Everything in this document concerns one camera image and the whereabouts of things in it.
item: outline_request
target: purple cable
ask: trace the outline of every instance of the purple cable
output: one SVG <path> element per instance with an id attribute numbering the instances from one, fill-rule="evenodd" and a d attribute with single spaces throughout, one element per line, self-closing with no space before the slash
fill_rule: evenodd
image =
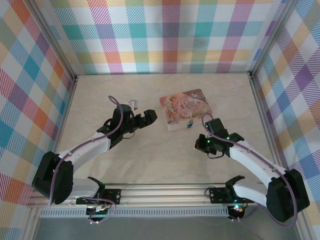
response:
<path id="1" fill-rule="evenodd" d="M 88 197 L 88 196 L 82 196 L 81 198 L 83 199 L 88 199 L 88 200 L 95 200 L 95 201 L 104 201 L 104 202 L 108 202 L 110 204 L 112 204 L 114 206 L 114 209 L 113 211 L 110 213 L 109 216 L 103 218 L 102 220 L 100 221 L 93 221 L 91 216 L 92 214 L 89 215 L 89 221 L 93 224 L 100 224 L 100 223 L 103 223 L 105 221 L 107 221 L 109 218 L 111 218 L 115 213 L 116 213 L 116 209 L 117 209 L 117 206 L 116 206 L 116 203 L 112 200 L 109 200 L 109 199 L 105 199 L 105 198 L 96 198 L 96 197 Z"/>
<path id="2" fill-rule="evenodd" d="M 243 145 L 241 145 L 241 144 L 239 144 L 239 143 L 237 143 L 235 141 L 231 141 L 231 140 L 216 136 L 212 132 L 210 132 L 209 129 L 207 129 L 206 124 L 205 124 L 205 115 L 210 116 L 212 120 L 214 119 L 214 117 L 210 113 L 207 112 L 201 118 L 202 126 L 204 127 L 206 132 L 209 133 L 210 136 L 212 136 L 215 139 L 218 139 L 220 141 L 231 143 L 231 144 L 233 144 L 233 145 L 235 145 L 235 146 L 237 146 L 239 148 L 242 148 L 243 150 L 247 151 L 248 153 L 251 153 L 252 155 L 254 155 L 256 158 L 261 160 L 264 164 L 266 164 L 269 168 L 271 168 L 274 172 L 276 172 L 282 178 L 282 180 L 284 181 L 285 185 L 287 186 L 287 188 L 288 188 L 288 190 L 290 192 L 291 198 L 292 198 L 292 203 L 293 203 L 293 221 L 289 225 L 282 224 L 282 222 L 280 222 L 277 219 L 275 219 L 274 216 L 272 216 L 270 212 L 268 212 L 264 208 L 262 208 L 262 206 L 260 204 L 258 204 L 258 206 L 265 213 L 267 213 L 272 218 L 272 220 L 274 220 L 280 226 L 282 226 L 284 228 L 292 228 L 296 224 L 296 221 L 297 221 L 297 218 L 298 218 L 298 207 L 297 207 L 297 201 L 296 201 L 296 197 L 295 197 L 294 191 L 293 191 L 292 187 L 290 186 L 288 180 L 285 178 L 285 176 L 278 169 L 276 169 L 272 164 L 270 164 L 263 157 L 261 157 L 259 154 L 257 154 L 255 151 L 252 151 L 251 149 L 247 148 L 246 146 L 243 146 Z"/>
<path id="3" fill-rule="evenodd" d="M 83 147 L 84 145 L 87 145 L 88 143 L 92 143 L 94 141 L 98 141 L 100 139 L 104 139 L 104 138 L 107 138 L 108 136 L 110 136 L 111 134 L 113 134 L 114 132 L 116 132 L 121 124 L 122 124 L 122 121 L 124 119 L 124 111 L 121 107 L 121 104 L 118 102 L 117 99 L 115 99 L 113 96 L 108 96 L 109 100 L 113 103 L 113 104 L 116 104 L 119 108 L 120 108 L 120 113 L 121 113 L 121 117 L 120 117 L 120 121 L 119 121 L 119 124 L 118 126 L 116 126 L 115 129 L 113 129 L 111 132 L 108 132 L 106 135 L 103 135 L 103 136 L 100 136 L 100 137 L 96 137 L 94 139 L 90 139 L 88 141 L 85 141 L 83 143 L 81 143 L 80 145 L 76 146 L 75 148 L 73 148 L 69 153 L 67 153 L 63 158 L 61 158 L 61 160 L 58 162 L 58 164 L 56 165 L 55 169 L 54 169 L 54 173 L 53 173 L 53 176 L 52 176 L 52 181 L 51 181 L 51 186 L 50 186 L 50 197 L 49 197 L 49 203 L 48 203 L 48 206 L 50 207 L 52 202 L 53 202 L 53 199 L 54 199 L 54 189 L 55 189 L 55 182 L 56 182 L 56 177 L 57 177 L 57 173 L 58 173 L 58 170 L 59 170 L 59 167 L 60 165 L 65 161 L 65 159 L 67 157 L 69 157 L 69 154 L 70 153 L 74 153 L 76 150 L 78 150 L 79 148 Z"/>

